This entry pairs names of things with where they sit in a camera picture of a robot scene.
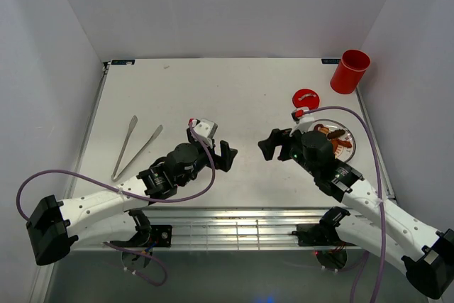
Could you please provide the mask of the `metal food tongs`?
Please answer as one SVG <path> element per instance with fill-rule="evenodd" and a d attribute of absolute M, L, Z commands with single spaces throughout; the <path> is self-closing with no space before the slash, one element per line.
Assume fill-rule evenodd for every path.
<path fill-rule="evenodd" d="M 112 182 L 119 181 L 163 132 L 163 125 L 160 124 L 149 131 L 148 137 L 145 138 L 139 136 L 137 125 L 138 117 L 133 115 L 127 125 L 126 134 L 111 172 Z"/>

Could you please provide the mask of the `brown braised meat piece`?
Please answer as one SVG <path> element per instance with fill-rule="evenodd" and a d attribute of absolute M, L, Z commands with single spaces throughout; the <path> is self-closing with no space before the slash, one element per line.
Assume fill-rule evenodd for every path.
<path fill-rule="evenodd" d="M 325 135 L 329 134 L 331 131 L 329 128 L 325 127 L 323 124 L 317 124 L 314 126 L 313 131 L 321 132 Z"/>

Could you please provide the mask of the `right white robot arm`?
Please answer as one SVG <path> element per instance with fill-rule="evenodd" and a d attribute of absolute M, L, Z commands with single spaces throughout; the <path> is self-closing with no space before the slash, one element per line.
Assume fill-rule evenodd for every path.
<path fill-rule="evenodd" d="M 280 148 L 279 160 L 293 160 L 313 177 L 323 193 L 368 218 L 380 229 L 378 252 L 386 251 L 386 238 L 390 237 L 403 250 L 399 258 L 412 286 L 431 299 L 441 298 L 453 282 L 451 228 L 439 231 L 394 202 L 380 198 L 380 190 L 335 157 L 332 143 L 322 132 L 274 129 L 258 147 L 266 161 Z"/>

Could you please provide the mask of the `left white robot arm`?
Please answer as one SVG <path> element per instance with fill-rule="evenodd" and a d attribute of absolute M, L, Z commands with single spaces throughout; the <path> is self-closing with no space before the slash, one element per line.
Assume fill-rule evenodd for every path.
<path fill-rule="evenodd" d="M 56 263 L 72 248 L 108 242 L 117 248 L 144 246 L 153 230 L 142 209 L 154 203 L 174 203 L 180 187 L 195 180 L 204 169 L 228 172 L 236 149 L 220 141 L 214 150 L 213 128 L 198 123 L 187 129 L 188 141 L 180 143 L 147 169 L 116 186 L 74 173 L 73 176 L 102 189 L 84 197 L 42 198 L 25 218 L 35 262 L 39 266 Z"/>

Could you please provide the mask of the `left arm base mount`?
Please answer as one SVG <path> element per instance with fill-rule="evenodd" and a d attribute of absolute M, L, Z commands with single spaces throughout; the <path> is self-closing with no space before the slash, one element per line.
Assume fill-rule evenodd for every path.
<path fill-rule="evenodd" d="M 172 225 L 152 224 L 141 210 L 131 210 L 129 215 L 135 221 L 135 235 L 129 240 L 133 247 L 170 248 Z"/>

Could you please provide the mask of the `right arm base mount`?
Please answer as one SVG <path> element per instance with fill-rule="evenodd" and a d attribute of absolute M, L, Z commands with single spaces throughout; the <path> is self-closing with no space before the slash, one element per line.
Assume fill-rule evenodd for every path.
<path fill-rule="evenodd" d="M 336 229 L 346 216 L 350 216 L 347 209 L 334 206 L 321 217 L 317 224 L 310 227 L 306 224 L 297 224 L 296 230 L 292 231 L 291 235 L 297 237 L 299 246 L 336 246 L 341 242 Z"/>

